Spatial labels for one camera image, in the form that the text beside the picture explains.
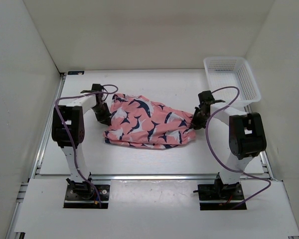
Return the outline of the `pink shark print shorts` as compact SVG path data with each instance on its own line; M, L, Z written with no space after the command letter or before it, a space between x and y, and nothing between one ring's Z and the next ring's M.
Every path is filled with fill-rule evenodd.
M104 142L146 149L170 149L196 139L190 128L193 114L176 110L146 97L115 94L110 108L111 125Z

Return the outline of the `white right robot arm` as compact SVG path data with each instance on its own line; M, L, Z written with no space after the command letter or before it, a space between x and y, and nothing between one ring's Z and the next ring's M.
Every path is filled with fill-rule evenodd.
M195 108L190 128L198 130L208 127L213 118L229 127L229 149L226 163L217 161L223 169L218 173L214 194L225 199L232 193L232 187L239 183L247 165L267 147L267 141L259 113L247 113L231 106L224 100L214 99L211 91L198 94L199 106Z

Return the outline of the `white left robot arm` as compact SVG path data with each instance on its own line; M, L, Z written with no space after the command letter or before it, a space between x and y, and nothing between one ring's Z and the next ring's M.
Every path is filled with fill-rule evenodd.
M106 85L93 84L90 90L83 90L78 96L59 97L54 103L51 136L66 157L70 170L68 184L77 189L83 199L90 199L95 192L82 149L84 114L92 110L99 123L109 126L111 113L105 102L109 94Z

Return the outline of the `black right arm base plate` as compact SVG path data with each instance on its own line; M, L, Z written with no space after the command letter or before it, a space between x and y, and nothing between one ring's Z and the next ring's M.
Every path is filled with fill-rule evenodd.
M201 211L247 210L240 182L227 185L217 178L214 184L198 184L193 193L198 195Z

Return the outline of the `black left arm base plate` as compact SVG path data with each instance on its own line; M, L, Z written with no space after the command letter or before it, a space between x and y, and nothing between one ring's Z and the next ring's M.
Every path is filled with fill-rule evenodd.
M110 197L110 185L95 185L97 188L101 203L96 199L97 195L93 189L89 194L78 194L70 185L67 185L63 208L66 209L108 209Z

